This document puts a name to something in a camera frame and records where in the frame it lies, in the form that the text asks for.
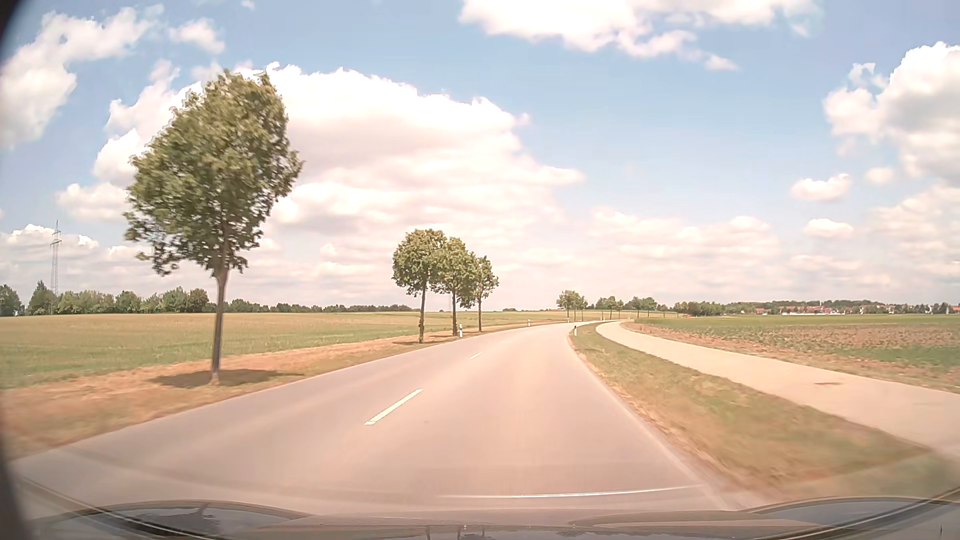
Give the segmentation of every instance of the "tree trunk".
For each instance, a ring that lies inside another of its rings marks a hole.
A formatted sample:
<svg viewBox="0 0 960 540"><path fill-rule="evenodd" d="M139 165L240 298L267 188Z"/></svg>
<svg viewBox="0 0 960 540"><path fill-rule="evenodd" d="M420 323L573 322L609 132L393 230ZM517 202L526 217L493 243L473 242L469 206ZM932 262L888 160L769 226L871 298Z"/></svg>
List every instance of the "tree trunk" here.
<svg viewBox="0 0 960 540"><path fill-rule="evenodd" d="M210 360L210 384L220 384L220 353L224 340L224 297L227 296L228 266L216 271L217 316L213 323L213 358Z"/></svg>
<svg viewBox="0 0 960 540"><path fill-rule="evenodd" d="M423 286L423 291L420 294L420 340L418 343L423 343L423 308L426 306L426 285Z"/></svg>
<svg viewBox="0 0 960 540"><path fill-rule="evenodd" d="M450 294L450 298L453 299L453 335L457 335L457 293Z"/></svg>

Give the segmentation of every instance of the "sky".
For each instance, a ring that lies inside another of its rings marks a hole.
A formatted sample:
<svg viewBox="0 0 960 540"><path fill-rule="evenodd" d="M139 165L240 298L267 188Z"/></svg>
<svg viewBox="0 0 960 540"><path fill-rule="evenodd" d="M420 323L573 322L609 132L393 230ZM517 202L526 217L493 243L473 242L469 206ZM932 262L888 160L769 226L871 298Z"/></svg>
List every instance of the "sky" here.
<svg viewBox="0 0 960 540"><path fill-rule="evenodd" d="M0 282L149 295L128 160L189 89L266 70L305 160L228 299L414 305L404 234L563 289L960 302L950 0L24 2L0 67ZM427 306L448 299L428 295Z"/></svg>

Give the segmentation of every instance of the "white dashed line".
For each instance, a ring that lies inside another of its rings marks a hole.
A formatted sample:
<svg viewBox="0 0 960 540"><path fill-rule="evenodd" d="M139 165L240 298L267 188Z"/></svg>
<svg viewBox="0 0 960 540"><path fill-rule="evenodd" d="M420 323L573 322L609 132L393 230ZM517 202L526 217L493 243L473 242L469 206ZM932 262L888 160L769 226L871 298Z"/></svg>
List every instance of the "white dashed line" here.
<svg viewBox="0 0 960 540"><path fill-rule="evenodd" d="M418 388L418 389L414 390L413 392L410 392L409 394L407 394L407 397L403 398L402 400L396 402L396 403L393 404L393 405L388 406L386 409L384 409L383 412L381 412L380 414L377 414L376 416L374 416L373 418L371 418L370 420L368 420L366 425L367 425L367 426L372 426L373 424L376 424L378 421L383 420L383 417L384 417L384 416L390 414L391 412L394 412L394 409L396 409L397 407L399 407L399 406L407 403L408 401L412 400L414 396L416 396L417 394L419 394L419 393L422 392L422 391L423 391L422 388Z"/></svg>

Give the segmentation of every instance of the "road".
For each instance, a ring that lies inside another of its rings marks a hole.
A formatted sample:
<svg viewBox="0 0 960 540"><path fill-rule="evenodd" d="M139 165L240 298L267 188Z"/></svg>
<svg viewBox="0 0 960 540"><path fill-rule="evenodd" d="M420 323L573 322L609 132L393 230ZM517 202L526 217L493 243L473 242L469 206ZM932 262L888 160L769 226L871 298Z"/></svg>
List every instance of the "road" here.
<svg viewBox="0 0 960 540"><path fill-rule="evenodd" d="M85 504L207 499L313 513L730 507L570 350L560 324L494 332L28 456ZM24 495L32 516L59 510Z"/></svg>

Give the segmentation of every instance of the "car hood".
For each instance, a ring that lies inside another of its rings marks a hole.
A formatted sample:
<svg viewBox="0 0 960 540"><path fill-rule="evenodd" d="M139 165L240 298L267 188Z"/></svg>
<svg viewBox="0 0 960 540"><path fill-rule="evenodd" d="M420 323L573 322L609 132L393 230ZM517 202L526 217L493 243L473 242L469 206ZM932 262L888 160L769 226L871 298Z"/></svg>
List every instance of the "car hood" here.
<svg viewBox="0 0 960 540"><path fill-rule="evenodd" d="M89 508L31 522L42 539L560 540L582 535L670 538L948 538L960 504L903 497L833 498L746 510L478 510L308 515L219 501L160 501Z"/></svg>

